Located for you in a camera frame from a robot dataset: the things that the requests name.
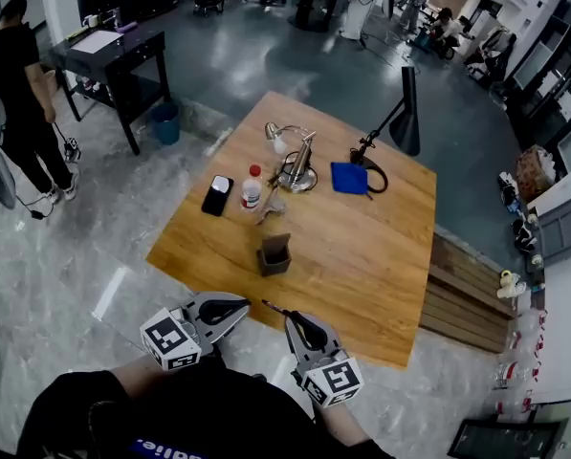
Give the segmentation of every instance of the white sneaker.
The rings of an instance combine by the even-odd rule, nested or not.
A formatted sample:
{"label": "white sneaker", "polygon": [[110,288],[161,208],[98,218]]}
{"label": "white sneaker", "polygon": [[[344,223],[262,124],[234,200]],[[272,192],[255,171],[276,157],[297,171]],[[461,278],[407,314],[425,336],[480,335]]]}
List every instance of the white sneaker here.
{"label": "white sneaker", "polygon": [[67,201],[72,201],[77,197],[78,192],[78,173],[73,173],[73,178],[71,179],[71,186],[64,190],[64,199]]}
{"label": "white sneaker", "polygon": [[57,204],[60,199],[61,196],[59,194],[59,190],[53,186],[51,191],[47,194],[47,200],[52,204]]}

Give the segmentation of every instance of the black phone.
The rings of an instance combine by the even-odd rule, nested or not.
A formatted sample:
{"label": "black phone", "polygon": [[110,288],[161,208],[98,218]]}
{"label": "black phone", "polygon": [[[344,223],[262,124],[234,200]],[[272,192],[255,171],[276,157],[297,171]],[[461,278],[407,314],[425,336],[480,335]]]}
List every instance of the black phone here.
{"label": "black phone", "polygon": [[202,203],[202,212],[212,214],[213,216],[221,216],[233,186],[234,180],[215,175],[210,184],[209,192],[207,192],[207,197],[205,197],[205,201]]}

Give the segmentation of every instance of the gray floor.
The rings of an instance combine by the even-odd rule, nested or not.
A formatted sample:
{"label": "gray floor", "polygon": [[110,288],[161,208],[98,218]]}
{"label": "gray floor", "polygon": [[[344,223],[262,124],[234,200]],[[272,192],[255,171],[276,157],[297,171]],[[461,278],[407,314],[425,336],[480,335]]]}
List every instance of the gray floor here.
{"label": "gray floor", "polygon": [[[419,75],[417,96],[422,151],[418,161],[438,175],[436,223],[503,267],[519,268],[496,177],[514,172],[518,145],[505,113],[469,79],[460,61],[441,61],[412,49],[393,33],[387,43],[357,42],[293,28],[294,8],[265,9],[250,0],[226,2],[222,15],[196,17],[182,5],[155,23],[166,32],[172,89],[242,120],[268,90],[296,98],[367,133],[402,96],[400,67]],[[373,15],[365,30],[380,38],[400,28]],[[391,142],[388,131],[381,140]]]}
{"label": "gray floor", "polygon": [[[32,401],[54,377],[133,359],[141,353],[139,326],[189,296],[144,258],[218,138],[266,90],[363,130],[398,100],[397,69],[356,43],[290,28],[290,12],[229,2],[224,15],[203,19],[186,2],[157,20],[167,30],[171,88],[184,104],[176,145],[160,147],[140,121],[143,153],[134,157],[113,111],[97,105],[76,123],[56,98],[60,126],[83,149],[81,187],[43,222],[20,207],[0,208],[0,447],[14,450]],[[402,62],[399,56],[385,54]],[[438,172],[437,221],[506,265],[508,218],[494,176],[516,155],[508,123],[455,63],[431,56],[416,62],[420,160]],[[90,105],[78,102],[83,110]],[[22,199],[34,199],[13,171]],[[264,373],[308,409],[282,372],[293,363],[281,333],[246,320],[224,342],[224,354],[232,368]],[[362,363],[366,386],[351,406],[386,451],[442,458],[461,420],[478,412],[494,365],[494,357],[419,330],[407,371]]]}

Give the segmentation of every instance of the trash bin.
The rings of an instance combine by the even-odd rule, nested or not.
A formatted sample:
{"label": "trash bin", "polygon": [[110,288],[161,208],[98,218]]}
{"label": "trash bin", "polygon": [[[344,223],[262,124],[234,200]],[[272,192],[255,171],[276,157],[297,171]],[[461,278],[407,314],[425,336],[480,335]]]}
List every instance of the trash bin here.
{"label": "trash bin", "polygon": [[179,140],[179,108],[165,102],[151,111],[153,134],[161,144],[174,144]]}

